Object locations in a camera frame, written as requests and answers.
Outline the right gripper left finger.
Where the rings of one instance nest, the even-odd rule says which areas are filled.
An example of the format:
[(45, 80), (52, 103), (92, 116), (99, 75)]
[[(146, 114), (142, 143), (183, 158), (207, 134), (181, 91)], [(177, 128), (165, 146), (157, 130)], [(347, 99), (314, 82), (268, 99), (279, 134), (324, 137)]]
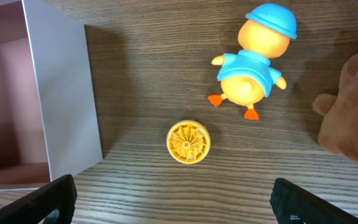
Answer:
[(1, 223), (67, 223), (75, 211), (77, 191), (73, 176), (53, 182), (0, 209)]

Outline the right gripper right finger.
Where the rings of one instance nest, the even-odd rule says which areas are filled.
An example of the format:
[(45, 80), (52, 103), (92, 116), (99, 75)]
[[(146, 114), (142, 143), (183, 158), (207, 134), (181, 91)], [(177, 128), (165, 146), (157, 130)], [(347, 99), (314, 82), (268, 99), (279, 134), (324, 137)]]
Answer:
[(270, 204), (279, 224), (358, 224), (358, 218), (294, 183), (277, 178)]

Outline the yellow round spinner toy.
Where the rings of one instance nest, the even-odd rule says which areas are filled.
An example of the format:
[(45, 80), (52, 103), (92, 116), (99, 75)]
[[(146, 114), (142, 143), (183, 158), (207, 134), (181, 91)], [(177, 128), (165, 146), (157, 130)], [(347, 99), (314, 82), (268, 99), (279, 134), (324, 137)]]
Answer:
[(182, 164), (196, 164), (202, 161), (211, 148), (209, 132), (201, 123), (183, 120), (168, 131), (167, 149), (170, 155)]

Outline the yellow duck toy blue hat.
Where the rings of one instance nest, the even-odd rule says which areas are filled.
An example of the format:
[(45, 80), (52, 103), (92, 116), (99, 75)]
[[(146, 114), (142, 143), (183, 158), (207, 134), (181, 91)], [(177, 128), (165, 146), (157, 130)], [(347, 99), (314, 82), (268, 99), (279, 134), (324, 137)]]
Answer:
[(290, 41), (297, 38), (297, 22), (294, 13), (274, 3), (257, 6), (246, 14), (246, 19), (237, 36), (242, 49), (211, 61), (221, 67), (217, 80), (222, 93), (210, 95), (208, 100), (215, 107), (223, 100), (245, 106), (244, 118), (258, 120), (254, 105), (269, 97), (274, 85), (282, 90), (287, 87), (281, 71), (272, 68), (270, 60), (282, 56)]

